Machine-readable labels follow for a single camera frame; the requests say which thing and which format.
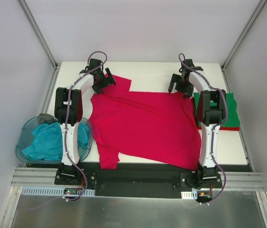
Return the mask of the magenta t shirt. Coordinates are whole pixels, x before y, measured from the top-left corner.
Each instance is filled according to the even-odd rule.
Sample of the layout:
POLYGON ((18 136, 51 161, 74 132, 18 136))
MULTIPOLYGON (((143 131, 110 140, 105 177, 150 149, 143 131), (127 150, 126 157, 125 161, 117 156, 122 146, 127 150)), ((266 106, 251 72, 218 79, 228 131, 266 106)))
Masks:
POLYGON ((115 169, 119 155, 145 158, 195 170, 201 151, 194 103, 180 92, 133 92, 131 81, 91 98, 90 122, 102 169, 115 169))

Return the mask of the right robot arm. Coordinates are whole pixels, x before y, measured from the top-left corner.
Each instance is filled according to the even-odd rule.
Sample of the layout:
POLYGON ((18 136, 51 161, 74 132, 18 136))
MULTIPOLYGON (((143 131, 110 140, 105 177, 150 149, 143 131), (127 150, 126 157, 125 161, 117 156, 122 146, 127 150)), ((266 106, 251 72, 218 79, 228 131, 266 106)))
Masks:
POLYGON ((202 67, 195 66, 192 59, 186 59, 181 53, 179 60, 179 74, 172 75, 168 92, 175 89, 184 98, 192 97, 194 90, 199 93, 196 110, 196 119, 201 123, 202 129, 199 165, 207 169, 215 168, 218 131, 228 119, 226 92, 213 87, 205 77, 202 67))

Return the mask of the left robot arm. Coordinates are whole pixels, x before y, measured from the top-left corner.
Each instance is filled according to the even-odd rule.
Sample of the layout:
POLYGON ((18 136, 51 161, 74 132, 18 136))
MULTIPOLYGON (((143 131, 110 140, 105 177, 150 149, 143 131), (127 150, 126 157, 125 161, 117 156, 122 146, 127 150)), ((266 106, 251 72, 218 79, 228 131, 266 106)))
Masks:
POLYGON ((88 65, 78 78, 67 87, 59 87, 55 92, 55 118, 62 132, 63 165, 77 165, 80 161, 78 153, 78 128, 83 117, 83 94, 92 88, 95 94, 102 94, 116 81, 109 68, 104 68, 105 61, 90 58, 88 65))

